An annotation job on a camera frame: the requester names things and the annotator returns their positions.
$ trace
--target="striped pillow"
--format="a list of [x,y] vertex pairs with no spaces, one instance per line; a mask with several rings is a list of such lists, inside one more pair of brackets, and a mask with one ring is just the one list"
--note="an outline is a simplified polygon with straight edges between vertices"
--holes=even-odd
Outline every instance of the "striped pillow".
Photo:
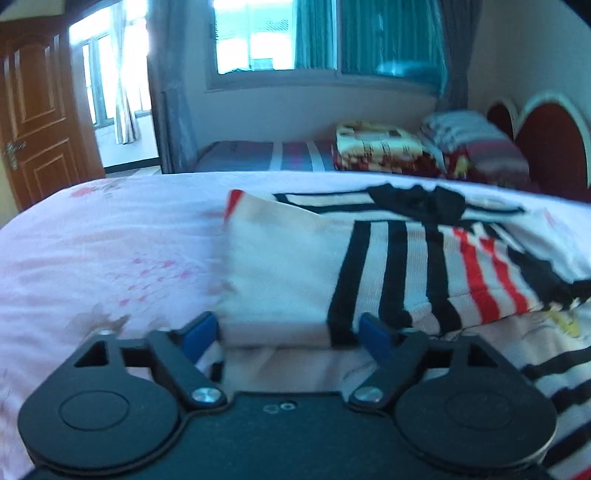
[[470,161],[484,175],[510,174],[515,180],[530,178],[530,167],[507,135],[477,112],[434,113],[421,127],[421,134],[446,153],[465,148]]

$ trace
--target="heart-shaped headboard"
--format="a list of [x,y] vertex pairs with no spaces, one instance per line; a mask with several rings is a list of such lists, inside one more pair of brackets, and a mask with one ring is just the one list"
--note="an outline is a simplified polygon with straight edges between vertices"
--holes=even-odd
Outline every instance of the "heart-shaped headboard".
[[591,202],[591,135],[583,116],[561,93],[533,97],[521,115],[507,98],[492,102],[488,120],[514,139],[544,193]]

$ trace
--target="striped mattress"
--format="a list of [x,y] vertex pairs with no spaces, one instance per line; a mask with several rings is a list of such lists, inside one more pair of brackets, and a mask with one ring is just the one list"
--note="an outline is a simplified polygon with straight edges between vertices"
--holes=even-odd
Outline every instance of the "striped mattress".
[[217,142],[201,157],[195,172],[334,171],[333,141]]

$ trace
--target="doorway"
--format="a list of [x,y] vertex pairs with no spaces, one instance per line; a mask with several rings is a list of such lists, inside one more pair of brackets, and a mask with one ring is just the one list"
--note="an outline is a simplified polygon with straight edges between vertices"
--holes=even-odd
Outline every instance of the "doorway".
[[70,44],[82,49],[90,116],[108,177],[160,173],[148,84],[147,9],[147,0],[123,0],[70,27]]

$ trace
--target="white curtain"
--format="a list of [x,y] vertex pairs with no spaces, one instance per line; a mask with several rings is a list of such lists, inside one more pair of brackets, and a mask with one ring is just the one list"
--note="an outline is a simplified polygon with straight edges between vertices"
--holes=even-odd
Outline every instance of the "white curtain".
[[125,64],[125,28],[127,11],[125,2],[111,6],[111,47],[115,58],[116,104],[115,104],[115,138],[118,145],[127,145],[139,139],[138,121],[129,107],[127,89],[123,69]]

